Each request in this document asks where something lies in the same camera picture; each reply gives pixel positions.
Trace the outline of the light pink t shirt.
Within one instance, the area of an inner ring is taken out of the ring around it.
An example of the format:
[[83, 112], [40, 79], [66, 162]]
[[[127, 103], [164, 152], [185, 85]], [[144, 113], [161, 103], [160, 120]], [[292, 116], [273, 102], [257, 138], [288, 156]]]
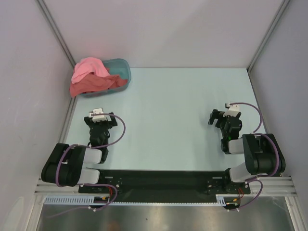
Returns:
[[74, 67], [71, 83], [80, 82], [86, 75], [94, 74], [98, 77], [106, 77], [109, 75], [102, 60], [94, 57], [87, 57], [80, 60]]

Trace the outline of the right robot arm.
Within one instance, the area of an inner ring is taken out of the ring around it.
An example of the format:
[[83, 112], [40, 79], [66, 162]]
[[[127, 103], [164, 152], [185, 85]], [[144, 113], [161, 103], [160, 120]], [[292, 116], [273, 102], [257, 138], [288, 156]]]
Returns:
[[244, 156], [244, 162], [224, 172], [221, 188], [226, 193], [240, 192], [248, 183], [259, 177], [272, 177], [285, 171], [285, 158], [273, 134], [240, 135], [241, 112], [228, 109], [226, 112], [214, 109], [208, 121], [219, 128], [224, 154]]

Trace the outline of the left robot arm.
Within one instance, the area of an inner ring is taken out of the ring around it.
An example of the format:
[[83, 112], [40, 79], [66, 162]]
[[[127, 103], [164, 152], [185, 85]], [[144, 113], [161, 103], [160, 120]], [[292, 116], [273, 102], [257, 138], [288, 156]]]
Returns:
[[117, 126], [114, 113], [104, 114], [102, 109], [94, 109], [84, 122], [89, 127], [88, 145], [70, 147], [57, 143], [41, 172], [43, 182], [62, 186], [81, 184], [81, 177], [87, 172], [84, 164], [103, 164], [108, 156], [109, 130]]

